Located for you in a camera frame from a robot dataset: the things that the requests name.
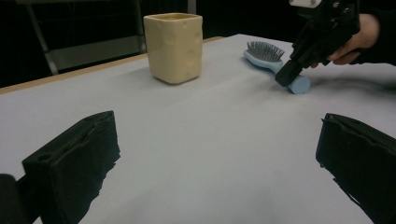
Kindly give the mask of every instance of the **table edge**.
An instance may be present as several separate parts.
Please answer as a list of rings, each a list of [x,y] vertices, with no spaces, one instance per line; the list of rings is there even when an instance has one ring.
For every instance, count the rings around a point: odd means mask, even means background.
[[[210,42],[210,41],[215,41],[215,40],[219,40],[224,38],[224,36],[213,36],[213,37],[209,37],[207,39],[204,39],[204,43]],[[20,91],[23,89],[28,89],[34,86],[38,86],[38,85],[42,85],[42,84],[46,84],[49,82],[53,82],[53,81],[58,81],[58,80],[63,80],[63,79],[67,79],[70,77],[76,77],[76,76],[80,76],[80,75],[84,75],[90,72],[94,72],[94,71],[98,71],[101,69],[105,69],[108,67],[112,67],[112,66],[117,66],[123,63],[130,63],[139,59],[143,59],[143,58],[147,58],[147,53],[144,54],[139,54],[133,57],[129,57],[129,58],[125,58],[125,59],[120,59],[120,60],[116,60],[113,62],[109,62],[109,63],[101,63],[101,64],[97,64],[91,67],[86,67],[86,68],[82,68],[82,69],[78,69],[72,72],[68,72],[68,73],[63,73],[60,75],[55,75],[52,77],[43,77],[40,79],[36,79],[36,80],[32,80],[32,81],[28,81],[28,82],[23,82],[20,84],[16,84],[16,85],[11,85],[11,86],[7,86],[7,87],[3,87],[0,89],[0,94],[4,94],[4,93],[8,93],[8,92],[12,92],[12,91]]]

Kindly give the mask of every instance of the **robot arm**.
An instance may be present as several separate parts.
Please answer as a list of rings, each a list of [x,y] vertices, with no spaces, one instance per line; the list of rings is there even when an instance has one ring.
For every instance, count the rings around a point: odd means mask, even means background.
[[[327,65],[327,57],[360,30],[359,0],[290,0],[307,22],[293,43],[289,61],[276,74],[288,86],[312,63]]]

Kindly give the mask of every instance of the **finger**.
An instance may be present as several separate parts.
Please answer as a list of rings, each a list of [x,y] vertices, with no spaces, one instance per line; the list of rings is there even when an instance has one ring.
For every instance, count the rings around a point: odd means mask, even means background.
[[[318,67],[318,65],[319,65],[319,63],[312,63],[311,68],[316,68],[316,67]]]
[[[345,43],[345,45],[341,46],[332,55],[330,55],[327,58],[327,60],[334,61],[334,60],[337,60],[337,59],[343,57],[344,55],[348,54],[350,51],[357,48],[356,43],[357,43],[357,41],[354,39],[354,37],[352,37]]]
[[[349,52],[348,54],[332,61],[332,63],[339,64],[339,65],[349,64],[349,63],[352,63],[355,59],[357,59],[359,57],[359,55],[361,55],[361,53],[358,51]]]

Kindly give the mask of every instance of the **hairbrush handle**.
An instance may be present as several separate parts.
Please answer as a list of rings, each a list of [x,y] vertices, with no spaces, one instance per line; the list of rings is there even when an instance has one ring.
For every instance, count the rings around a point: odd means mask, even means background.
[[[253,64],[272,70],[276,76],[277,72],[282,68],[283,62],[281,60],[277,62],[268,62],[260,60],[251,55],[247,50],[244,51],[244,56]],[[311,86],[311,80],[308,77],[298,75],[289,85],[288,89],[294,94],[302,94],[309,90]]]

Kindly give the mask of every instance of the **cream ceramic cup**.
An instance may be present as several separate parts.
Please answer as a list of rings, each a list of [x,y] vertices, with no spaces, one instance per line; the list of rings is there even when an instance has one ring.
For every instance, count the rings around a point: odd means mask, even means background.
[[[145,16],[143,22],[152,75],[169,84],[201,75],[202,16],[165,13]]]

